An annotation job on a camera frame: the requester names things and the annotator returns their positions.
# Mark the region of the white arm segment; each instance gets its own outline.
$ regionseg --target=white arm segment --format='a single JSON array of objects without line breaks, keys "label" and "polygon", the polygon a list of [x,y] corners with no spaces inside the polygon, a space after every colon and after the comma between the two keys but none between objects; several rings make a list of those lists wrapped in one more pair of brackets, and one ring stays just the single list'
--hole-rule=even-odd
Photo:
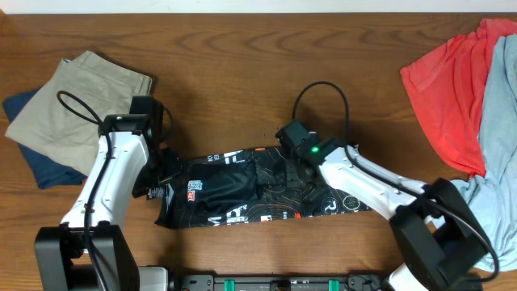
[{"label": "white arm segment", "polygon": [[[419,194],[424,193],[422,189],[425,185],[424,182],[407,179],[392,173],[357,154],[351,146],[348,146],[348,153],[355,158],[359,165],[375,174]],[[395,215],[398,206],[409,205],[416,199],[353,166],[342,147],[337,148],[325,157],[324,163],[320,165],[320,172],[329,186],[355,196],[386,219]]]},{"label": "white arm segment", "polygon": [[[145,139],[131,132],[111,132],[113,147],[111,161],[104,172],[103,180],[97,189],[91,214],[90,226],[96,226],[100,221],[124,226],[124,217],[132,197],[132,188],[142,167],[147,163],[149,151]],[[70,228],[84,227],[84,205],[88,201],[91,189],[99,176],[100,169],[106,159],[106,137],[99,139],[99,152],[93,169],[86,181],[81,195],[72,209],[63,217],[61,224],[68,222]]]}]

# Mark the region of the red cloth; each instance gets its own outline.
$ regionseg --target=red cloth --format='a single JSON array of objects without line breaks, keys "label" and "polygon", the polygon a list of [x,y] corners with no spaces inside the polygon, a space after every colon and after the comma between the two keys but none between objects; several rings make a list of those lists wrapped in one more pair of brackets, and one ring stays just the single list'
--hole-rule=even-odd
[{"label": "red cloth", "polygon": [[477,141],[486,79],[500,36],[517,33],[517,23],[483,19],[476,32],[456,36],[401,70],[423,132],[451,167],[485,176]]}]

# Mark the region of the circular logo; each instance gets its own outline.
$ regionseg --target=circular logo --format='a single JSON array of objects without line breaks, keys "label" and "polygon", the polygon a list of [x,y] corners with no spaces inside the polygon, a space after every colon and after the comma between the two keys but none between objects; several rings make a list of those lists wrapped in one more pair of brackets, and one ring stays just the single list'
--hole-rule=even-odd
[{"label": "circular logo", "polygon": [[343,199],[343,206],[348,210],[356,211],[361,206],[361,201],[352,195],[349,195]]},{"label": "circular logo", "polygon": [[339,211],[339,203],[333,197],[327,197],[322,202],[322,210],[327,214],[336,214]]}]

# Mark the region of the light blue cloth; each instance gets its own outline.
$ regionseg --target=light blue cloth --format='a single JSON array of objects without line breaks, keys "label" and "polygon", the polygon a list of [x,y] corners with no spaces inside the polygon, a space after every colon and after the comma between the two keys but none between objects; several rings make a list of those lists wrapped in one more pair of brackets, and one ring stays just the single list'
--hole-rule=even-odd
[{"label": "light blue cloth", "polygon": [[[483,101],[479,143],[485,178],[452,181],[499,256],[501,271],[517,269],[517,35],[500,37]],[[487,255],[476,268],[494,270]]]}]

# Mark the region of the dark blue cloth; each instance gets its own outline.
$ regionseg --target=dark blue cloth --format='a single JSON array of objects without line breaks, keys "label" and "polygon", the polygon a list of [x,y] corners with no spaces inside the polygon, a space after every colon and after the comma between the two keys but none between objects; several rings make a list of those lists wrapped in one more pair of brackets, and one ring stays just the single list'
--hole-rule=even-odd
[{"label": "dark blue cloth", "polygon": [[[38,90],[22,93],[6,99],[2,106],[7,119],[12,122]],[[36,178],[38,188],[47,189],[56,185],[80,185],[86,176],[71,167],[63,166],[34,150],[20,145],[27,164]]]}]

